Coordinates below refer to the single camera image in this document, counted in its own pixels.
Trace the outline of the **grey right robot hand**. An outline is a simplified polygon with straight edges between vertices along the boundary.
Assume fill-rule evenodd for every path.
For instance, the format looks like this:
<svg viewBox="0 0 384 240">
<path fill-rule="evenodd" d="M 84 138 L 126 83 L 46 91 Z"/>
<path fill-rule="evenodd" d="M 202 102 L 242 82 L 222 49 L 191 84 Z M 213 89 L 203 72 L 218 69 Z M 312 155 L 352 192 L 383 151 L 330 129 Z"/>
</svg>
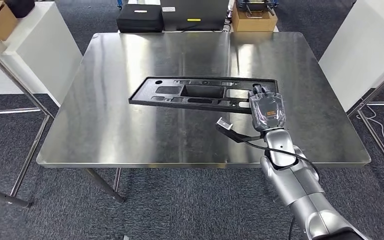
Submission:
<svg viewBox="0 0 384 240">
<path fill-rule="evenodd" d="M 274 128 L 283 128 L 286 113 L 283 97 L 280 93 L 265 89 L 255 84 L 248 92 L 252 124 L 256 131 L 263 132 Z"/>
</svg>

